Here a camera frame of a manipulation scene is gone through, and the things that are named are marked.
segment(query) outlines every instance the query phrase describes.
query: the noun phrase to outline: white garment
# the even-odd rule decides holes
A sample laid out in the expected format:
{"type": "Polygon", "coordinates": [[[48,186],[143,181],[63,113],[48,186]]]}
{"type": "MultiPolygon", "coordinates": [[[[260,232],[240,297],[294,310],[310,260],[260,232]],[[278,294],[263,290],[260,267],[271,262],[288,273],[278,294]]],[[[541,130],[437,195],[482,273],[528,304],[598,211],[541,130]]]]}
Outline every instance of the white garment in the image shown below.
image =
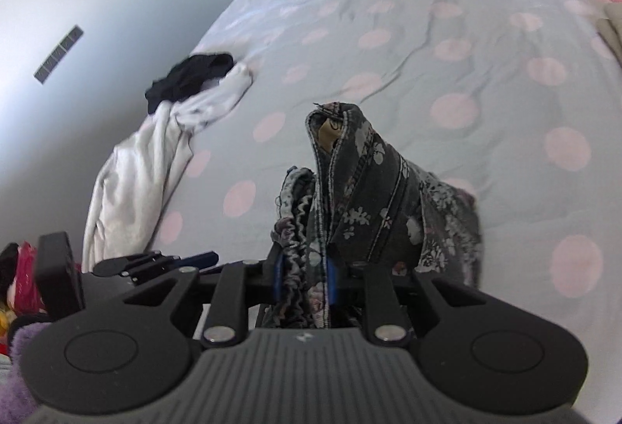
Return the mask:
{"type": "Polygon", "coordinates": [[[86,218],[82,271],[104,259],[140,253],[192,158],[190,138],[220,119],[253,83],[237,63],[217,87],[186,101],[163,101],[130,138],[114,147],[97,175],[86,218]]]}

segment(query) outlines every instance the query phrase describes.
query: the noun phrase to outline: bed sheet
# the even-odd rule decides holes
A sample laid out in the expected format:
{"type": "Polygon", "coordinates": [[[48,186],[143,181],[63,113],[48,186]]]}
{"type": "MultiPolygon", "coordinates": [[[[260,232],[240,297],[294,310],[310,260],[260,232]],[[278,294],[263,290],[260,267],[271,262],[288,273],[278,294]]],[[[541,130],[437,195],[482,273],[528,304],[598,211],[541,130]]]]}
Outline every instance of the bed sheet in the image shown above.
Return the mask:
{"type": "Polygon", "coordinates": [[[313,167],[312,103],[357,102],[407,159],[479,200],[484,291],[568,328],[577,408],[622,416],[622,70],[600,0],[235,0],[196,52],[254,84],[194,138],[154,248],[264,258],[274,199],[313,167]]]}

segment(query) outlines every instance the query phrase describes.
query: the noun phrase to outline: bed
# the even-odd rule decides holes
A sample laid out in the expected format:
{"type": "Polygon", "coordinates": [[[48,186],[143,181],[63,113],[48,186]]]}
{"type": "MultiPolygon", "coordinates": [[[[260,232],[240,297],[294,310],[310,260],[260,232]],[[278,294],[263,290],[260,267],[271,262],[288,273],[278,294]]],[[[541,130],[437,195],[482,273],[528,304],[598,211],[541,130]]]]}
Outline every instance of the bed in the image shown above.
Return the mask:
{"type": "Polygon", "coordinates": [[[274,200],[313,167],[313,103],[360,105],[407,159],[472,192],[481,288],[576,334],[577,408],[622,416],[622,69],[602,0],[235,0],[195,52],[254,83],[192,141],[153,247],[265,258],[274,200]]]}

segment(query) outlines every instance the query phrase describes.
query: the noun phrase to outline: red plastic bag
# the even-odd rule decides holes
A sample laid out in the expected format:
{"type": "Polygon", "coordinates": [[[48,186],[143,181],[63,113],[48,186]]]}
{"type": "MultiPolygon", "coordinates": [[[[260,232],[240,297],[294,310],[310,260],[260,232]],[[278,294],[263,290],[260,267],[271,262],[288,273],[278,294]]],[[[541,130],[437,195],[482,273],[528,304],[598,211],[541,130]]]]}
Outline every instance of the red plastic bag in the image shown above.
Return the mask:
{"type": "Polygon", "coordinates": [[[43,301],[35,285],[34,266],[37,250],[29,243],[19,248],[15,274],[15,302],[13,310],[17,315],[38,313],[44,309],[43,301]]]}

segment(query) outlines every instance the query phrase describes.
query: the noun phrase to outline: metal screw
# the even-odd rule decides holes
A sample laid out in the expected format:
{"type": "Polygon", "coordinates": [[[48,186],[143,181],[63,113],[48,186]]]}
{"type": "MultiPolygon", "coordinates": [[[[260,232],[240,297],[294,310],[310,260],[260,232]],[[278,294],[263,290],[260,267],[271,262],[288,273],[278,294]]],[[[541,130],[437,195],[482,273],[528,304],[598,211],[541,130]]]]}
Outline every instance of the metal screw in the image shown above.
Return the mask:
{"type": "Polygon", "coordinates": [[[203,337],[211,343],[224,343],[235,338],[235,330],[229,326],[213,326],[205,330],[203,337]]]}
{"type": "Polygon", "coordinates": [[[400,341],[406,337],[406,330],[395,324],[385,324],[374,332],[377,339],[382,341],[400,341]]]}

